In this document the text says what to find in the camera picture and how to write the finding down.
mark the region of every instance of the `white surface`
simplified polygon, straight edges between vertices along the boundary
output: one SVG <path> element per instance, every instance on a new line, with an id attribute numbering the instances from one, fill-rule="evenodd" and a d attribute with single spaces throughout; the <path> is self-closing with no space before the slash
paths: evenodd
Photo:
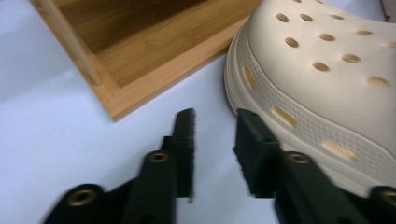
<path id="1" fill-rule="evenodd" d="M 235 119 L 223 92 L 225 57 L 114 123 L 28 1 L 0 1 L 0 223 L 41 223 L 68 189 L 114 189 L 196 111 L 193 204 L 178 223 L 276 223 L 255 200 L 233 154 Z"/>

